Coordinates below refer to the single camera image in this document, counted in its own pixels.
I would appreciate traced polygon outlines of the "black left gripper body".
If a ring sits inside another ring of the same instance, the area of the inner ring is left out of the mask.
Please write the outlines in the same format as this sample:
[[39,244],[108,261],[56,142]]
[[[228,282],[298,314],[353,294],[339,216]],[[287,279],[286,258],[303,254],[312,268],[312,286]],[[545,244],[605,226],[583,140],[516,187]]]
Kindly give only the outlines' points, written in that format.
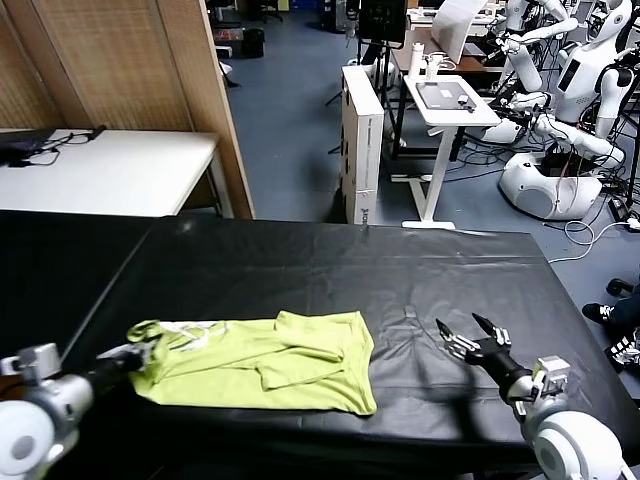
[[131,357],[126,363],[118,363],[111,361],[95,360],[92,368],[92,384],[93,385],[115,385],[122,381],[129,373],[134,370],[134,356],[131,351]]

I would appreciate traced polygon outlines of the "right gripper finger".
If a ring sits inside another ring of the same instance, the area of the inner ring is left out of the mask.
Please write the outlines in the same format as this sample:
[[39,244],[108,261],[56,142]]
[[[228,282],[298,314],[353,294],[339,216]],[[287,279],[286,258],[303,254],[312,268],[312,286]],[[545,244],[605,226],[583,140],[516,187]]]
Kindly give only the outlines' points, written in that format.
[[493,338],[499,345],[509,346],[510,345],[510,336],[508,331],[503,328],[495,325],[488,318],[479,315],[477,313],[472,314],[473,319],[480,326],[480,328],[491,338]]
[[479,345],[464,336],[455,334],[444,322],[435,320],[445,349],[456,358],[465,358],[468,353],[477,352]]

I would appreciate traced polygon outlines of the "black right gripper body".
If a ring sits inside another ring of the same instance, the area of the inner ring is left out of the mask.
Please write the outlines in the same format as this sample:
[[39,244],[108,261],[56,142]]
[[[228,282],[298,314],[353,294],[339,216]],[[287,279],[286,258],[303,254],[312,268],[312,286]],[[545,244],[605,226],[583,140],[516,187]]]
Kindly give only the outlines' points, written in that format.
[[530,375],[529,369],[511,357],[510,346],[500,345],[490,337],[475,340],[475,343],[477,347],[467,350],[464,360],[481,367],[498,385],[500,395],[507,395],[519,379]]

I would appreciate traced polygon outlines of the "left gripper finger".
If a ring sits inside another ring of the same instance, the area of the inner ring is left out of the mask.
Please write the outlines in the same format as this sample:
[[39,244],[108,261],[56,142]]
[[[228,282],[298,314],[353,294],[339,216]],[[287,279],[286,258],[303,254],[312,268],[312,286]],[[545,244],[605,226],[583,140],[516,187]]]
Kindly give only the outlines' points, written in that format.
[[135,343],[131,345],[131,351],[134,356],[134,370],[144,371],[151,361],[153,344]]
[[126,363],[131,357],[131,345],[123,344],[111,348],[96,357],[97,361],[111,361],[118,363]]

